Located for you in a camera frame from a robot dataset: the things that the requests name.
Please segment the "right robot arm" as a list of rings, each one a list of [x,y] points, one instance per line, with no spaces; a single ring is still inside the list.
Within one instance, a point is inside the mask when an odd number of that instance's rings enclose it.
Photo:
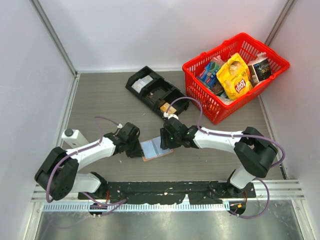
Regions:
[[[182,146],[216,149],[237,156],[241,166],[231,173],[225,185],[226,193],[233,198],[242,194],[252,180],[265,178],[278,154],[275,144],[254,127],[236,132],[216,131],[197,125],[187,127],[171,117],[160,129],[160,148],[167,150]]]

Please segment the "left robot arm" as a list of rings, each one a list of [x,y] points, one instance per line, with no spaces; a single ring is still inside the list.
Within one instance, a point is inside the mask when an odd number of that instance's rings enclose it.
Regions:
[[[81,197],[102,199],[107,195],[108,183],[98,173],[79,171],[104,158],[125,153],[129,158],[144,155],[139,141],[140,129],[131,122],[120,125],[116,132],[106,133],[95,142],[64,150],[53,148],[36,172],[35,181],[45,190],[48,203],[62,200],[70,193]]]

